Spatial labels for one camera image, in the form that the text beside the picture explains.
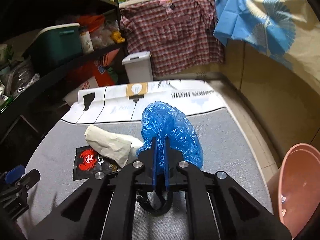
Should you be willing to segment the cream paper bag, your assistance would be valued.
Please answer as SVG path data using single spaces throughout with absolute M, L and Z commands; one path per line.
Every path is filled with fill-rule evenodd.
M 143 146 L 143 142 L 136 137 L 111 133 L 94 125 L 89 125 L 84 135 L 91 148 L 115 161 L 120 168 L 133 162 L 137 150 Z

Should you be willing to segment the blue plastic bag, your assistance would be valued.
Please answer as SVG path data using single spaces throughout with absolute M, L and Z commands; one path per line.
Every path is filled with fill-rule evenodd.
M 158 174 L 163 172 L 164 144 L 169 138 L 170 147 L 180 151 L 183 159 L 198 168 L 203 167 L 203 150 L 191 122 L 185 114 L 168 103 L 155 101 L 144 109 L 141 119 L 141 136 L 143 146 L 136 155 L 151 147 L 153 137 L 157 142 L 157 167 Z

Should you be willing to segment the white lidded trash bin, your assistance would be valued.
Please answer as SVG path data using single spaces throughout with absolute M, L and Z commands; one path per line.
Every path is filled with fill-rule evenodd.
M 130 54 L 122 60 L 129 83 L 153 81 L 150 57 L 149 51 L 141 51 Z

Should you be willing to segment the small black cup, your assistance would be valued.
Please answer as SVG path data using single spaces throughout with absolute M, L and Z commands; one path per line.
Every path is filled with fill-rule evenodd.
M 173 192 L 138 191 L 136 201 L 140 207 L 154 217 L 166 214 L 172 207 Z

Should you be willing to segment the black red crab packet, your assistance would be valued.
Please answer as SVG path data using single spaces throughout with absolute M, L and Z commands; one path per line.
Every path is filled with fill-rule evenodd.
M 91 146 L 76 148 L 73 165 L 73 180 L 98 178 L 120 171 L 118 164 L 107 157 L 100 155 Z

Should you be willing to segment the cream tablecloth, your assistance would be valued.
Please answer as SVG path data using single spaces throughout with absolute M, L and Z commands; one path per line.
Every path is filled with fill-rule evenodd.
M 296 26 L 296 39 L 285 54 L 297 76 L 319 91 L 319 19 L 307 0 L 282 0 Z

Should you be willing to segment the red plaid shirt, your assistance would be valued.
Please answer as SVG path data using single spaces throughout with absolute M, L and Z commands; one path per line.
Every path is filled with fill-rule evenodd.
M 149 51 L 155 77 L 225 61 L 224 46 L 213 35 L 217 24 L 213 0 L 153 0 L 120 12 L 127 51 Z

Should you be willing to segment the pink plastic basin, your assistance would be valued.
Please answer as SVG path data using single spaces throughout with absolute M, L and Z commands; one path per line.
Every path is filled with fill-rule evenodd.
M 274 215 L 293 239 L 319 239 L 319 151 L 292 146 L 267 182 Z

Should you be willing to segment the yellow toy on shelf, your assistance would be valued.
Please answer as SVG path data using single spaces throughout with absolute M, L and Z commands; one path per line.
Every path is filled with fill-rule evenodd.
M 123 38 L 121 36 L 121 33 L 120 31 L 118 30 L 115 30 L 115 31 L 112 31 L 111 35 L 110 35 L 110 38 L 115 42 L 115 43 L 123 43 L 125 42 L 125 38 Z

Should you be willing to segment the white jar on shelf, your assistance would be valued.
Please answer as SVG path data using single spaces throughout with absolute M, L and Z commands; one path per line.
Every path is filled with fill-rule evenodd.
M 90 54 L 94 51 L 91 36 L 86 27 L 81 27 L 79 29 L 80 41 L 82 46 L 82 51 L 84 54 Z

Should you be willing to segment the green storage box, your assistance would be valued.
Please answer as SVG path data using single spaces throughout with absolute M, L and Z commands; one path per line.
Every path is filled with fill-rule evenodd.
M 82 53 L 79 23 L 55 25 L 42 29 L 23 53 L 34 62 L 57 65 Z

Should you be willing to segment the blue patterned cloth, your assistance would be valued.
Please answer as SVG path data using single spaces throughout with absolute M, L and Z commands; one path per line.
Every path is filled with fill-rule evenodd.
M 296 26 L 282 0 L 215 0 L 213 35 L 223 45 L 246 42 L 260 53 L 292 69 L 285 54 L 296 39 Z

